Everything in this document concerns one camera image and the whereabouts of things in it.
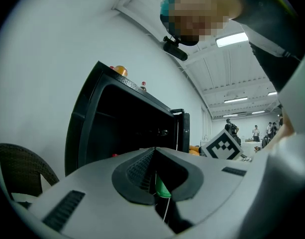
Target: ceiling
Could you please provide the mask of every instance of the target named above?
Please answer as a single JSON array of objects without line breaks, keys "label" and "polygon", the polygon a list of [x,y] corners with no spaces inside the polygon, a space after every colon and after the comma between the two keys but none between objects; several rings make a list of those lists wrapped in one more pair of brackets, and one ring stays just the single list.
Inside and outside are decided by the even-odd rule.
[{"label": "ceiling", "polygon": [[[170,35],[162,25],[160,2],[162,0],[119,0],[114,9],[131,17],[160,42]],[[215,39],[242,32],[239,23],[230,21],[216,35],[208,36],[196,46],[180,48],[188,54],[186,61],[177,62],[184,70],[208,108],[212,119],[238,113],[251,116],[252,112],[272,112],[279,102],[263,69],[252,53],[248,42],[240,42],[218,48]],[[224,101],[248,97],[248,100],[227,103]]]}]

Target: chair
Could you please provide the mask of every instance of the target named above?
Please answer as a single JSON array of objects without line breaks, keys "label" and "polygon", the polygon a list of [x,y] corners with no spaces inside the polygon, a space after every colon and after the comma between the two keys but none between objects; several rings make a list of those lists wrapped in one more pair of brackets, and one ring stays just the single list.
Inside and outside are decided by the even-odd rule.
[{"label": "chair", "polygon": [[40,175],[51,186],[59,181],[40,156],[18,145],[0,143],[0,166],[11,199],[11,193],[38,197],[43,192]]}]

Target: black cabinet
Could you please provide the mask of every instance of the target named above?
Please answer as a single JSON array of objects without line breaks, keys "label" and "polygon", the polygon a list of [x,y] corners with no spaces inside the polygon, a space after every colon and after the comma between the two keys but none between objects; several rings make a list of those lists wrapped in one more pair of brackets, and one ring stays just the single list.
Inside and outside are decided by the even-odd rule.
[{"label": "black cabinet", "polygon": [[169,107],[98,62],[77,98],[68,127],[65,173],[140,148],[189,152],[190,115]]}]

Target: fluorescent light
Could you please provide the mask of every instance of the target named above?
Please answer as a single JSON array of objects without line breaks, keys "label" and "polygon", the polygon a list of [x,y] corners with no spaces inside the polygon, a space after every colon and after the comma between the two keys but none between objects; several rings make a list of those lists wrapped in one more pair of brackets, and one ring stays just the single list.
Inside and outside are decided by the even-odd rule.
[{"label": "fluorescent light", "polygon": [[243,42],[243,41],[248,41],[248,37],[244,32],[219,38],[216,40],[216,44],[220,48],[223,46],[227,46],[233,43]]},{"label": "fluorescent light", "polygon": [[232,117],[232,116],[237,116],[237,114],[223,115],[223,117]]},{"label": "fluorescent light", "polygon": [[231,103],[231,102],[236,102],[236,101],[243,101],[243,100],[247,100],[248,98],[236,98],[236,99],[232,99],[232,100],[226,100],[224,101],[224,103]]},{"label": "fluorescent light", "polygon": [[262,114],[264,113],[265,111],[260,111],[260,112],[253,112],[252,114]]}]

